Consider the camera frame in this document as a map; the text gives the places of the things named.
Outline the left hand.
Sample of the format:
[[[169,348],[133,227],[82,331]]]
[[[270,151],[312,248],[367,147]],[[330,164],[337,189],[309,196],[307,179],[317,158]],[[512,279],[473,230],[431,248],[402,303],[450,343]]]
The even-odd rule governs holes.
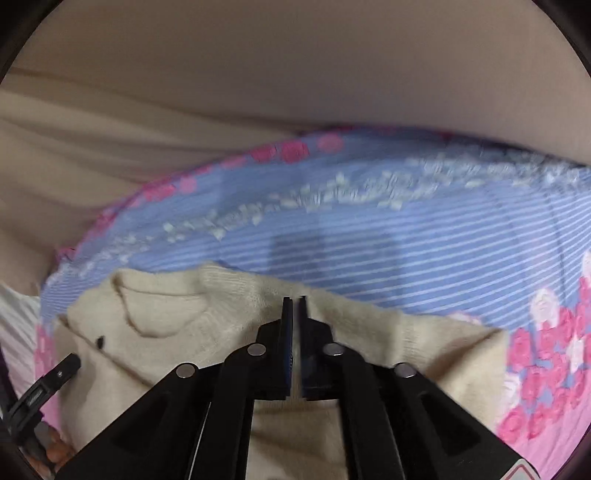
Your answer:
[[[36,465],[37,471],[45,478],[57,473],[75,454],[75,449],[62,438],[60,432],[46,422],[41,422],[35,429],[42,437],[42,445],[45,448],[48,461],[52,464],[49,468],[43,462]]]

